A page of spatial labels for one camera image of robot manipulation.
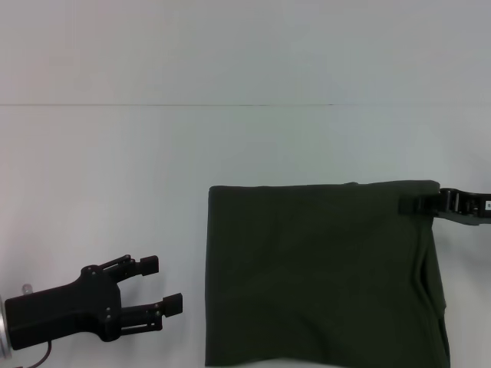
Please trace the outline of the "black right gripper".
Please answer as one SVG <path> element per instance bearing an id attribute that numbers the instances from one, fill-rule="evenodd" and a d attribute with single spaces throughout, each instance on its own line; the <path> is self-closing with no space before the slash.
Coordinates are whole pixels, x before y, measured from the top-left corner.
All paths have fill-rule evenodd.
<path id="1" fill-rule="evenodd" d="M 403 215 L 434 215 L 463 225 L 489 225 L 490 194 L 445 188 L 434 195 L 403 195 L 398 210 Z"/>

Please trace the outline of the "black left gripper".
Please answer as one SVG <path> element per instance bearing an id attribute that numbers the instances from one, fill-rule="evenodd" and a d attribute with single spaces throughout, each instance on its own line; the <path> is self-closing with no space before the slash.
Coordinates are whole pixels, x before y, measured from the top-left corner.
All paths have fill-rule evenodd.
<path id="1" fill-rule="evenodd" d="M 117 282 L 159 272 L 156 255 L 130 255 L 83 268 L 70 284 L 5 301 L 7 330 L 14 350 L 88 332 L 102 341 L 163 329 L 163 318 L 183 312 L 181 293 L 152 304 L 123 307 Z"/>

